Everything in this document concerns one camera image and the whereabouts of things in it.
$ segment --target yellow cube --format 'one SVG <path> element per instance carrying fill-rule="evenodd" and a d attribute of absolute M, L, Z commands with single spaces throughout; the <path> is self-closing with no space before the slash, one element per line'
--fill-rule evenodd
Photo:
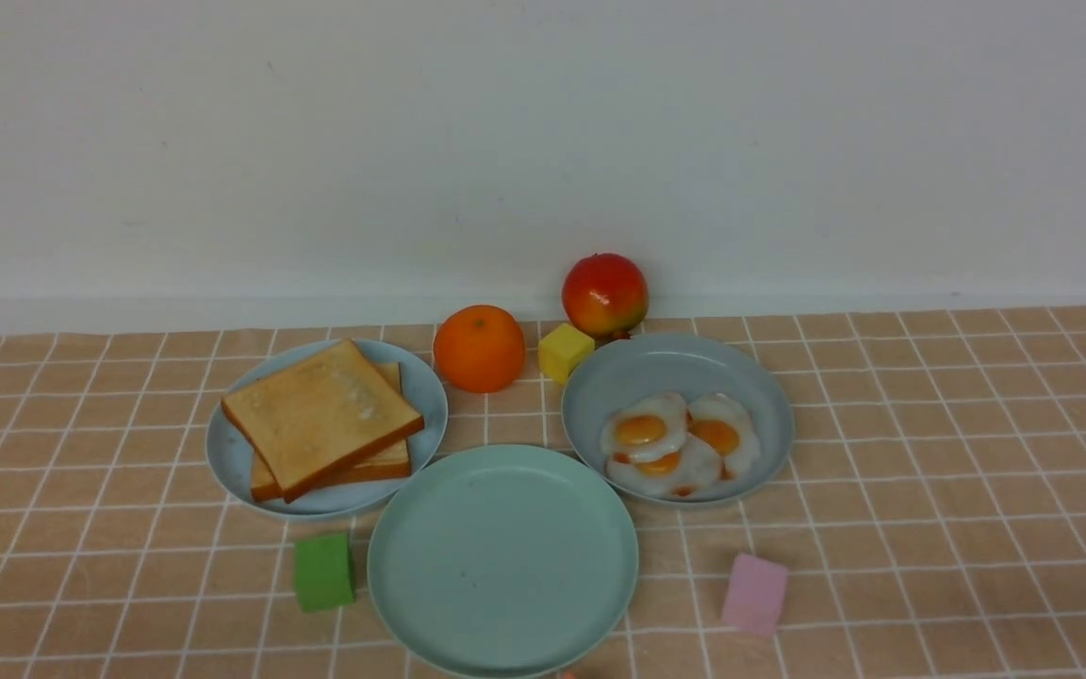
<path fill-rule="evenodd" d="M 568 323 L 540 339 L 540 369 L 552 382 L 564 383 L 577 364 L 594 353 L 594 339 Z"/>

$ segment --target foam cube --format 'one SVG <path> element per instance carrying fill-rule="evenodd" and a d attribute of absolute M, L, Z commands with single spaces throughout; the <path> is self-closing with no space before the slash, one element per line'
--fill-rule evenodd
<path fill-rule="evenodd" d="M 741 554 L 732 566 L 728 581 L 728 598 L 721 618 L 742 632 L 772 637 L 782 617 L 785 581 L 790 571 L 784 566 Z"/>
<path fill-rule="evenodd" d="M 568 382 L 568 376 L 581 361 L 594 353 L 594 339 L 576 327 L 561 323 L 540 339 L 540 370 L 552 382 Z"/>
<path fill-rule="evenodd" d="M 296 542 L 293 586 L 301 611 L 313 613 L 354 603 L 350 536 L 328 532 Z"/>

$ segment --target apple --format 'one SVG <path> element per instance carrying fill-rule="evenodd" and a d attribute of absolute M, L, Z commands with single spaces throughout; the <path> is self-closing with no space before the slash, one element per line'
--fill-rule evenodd
<path fill-rule="evenodd" d="M 622 254 L 591 254 L 565 276 L 560 300 L 577 330 L 599 342 L 624 340 L 647 315 L 647 281 Z"/>

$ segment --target mandarin orange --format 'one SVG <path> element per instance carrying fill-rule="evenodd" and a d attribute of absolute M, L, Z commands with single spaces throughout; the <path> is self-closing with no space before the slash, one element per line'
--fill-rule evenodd
<path fill-rule="evenodd" d="M 434 365 L 460 390 L 491 394 L 518 379 L 526 337 L 509 312 L 490 304 L 452 314 L 434 335 Z"/>

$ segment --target fried egg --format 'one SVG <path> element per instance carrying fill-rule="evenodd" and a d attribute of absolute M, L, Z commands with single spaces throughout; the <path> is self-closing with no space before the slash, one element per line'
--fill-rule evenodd
<path fill-rule="evenodd" d="M 690 436 L 680 450 L 658 461 L 632 464 L 616 453 L 606 460 L 606 476 L 622 489 L 651 498 L 680 500 L 708 489 L 723 469 L 715 448 Z"/>
<path fill-rule="evenodd" d="M 725 394 L 706 394 L 690 403 L 690 433 L 715 448 L 723 458 L 723 478 L 732 480 L 748 474 L 761 456 L 761 443 L 754 430 L 754 418 L 745 405 Z"/>
<path fill-rule="evenodd" d="M 685 442 L 686 414 L 685 399 L 675 391 L 645 397 L 611 413 L 603 425 L 603 453 L 607 460 L 624 455 L 634 464 L 658 461 Z"/>

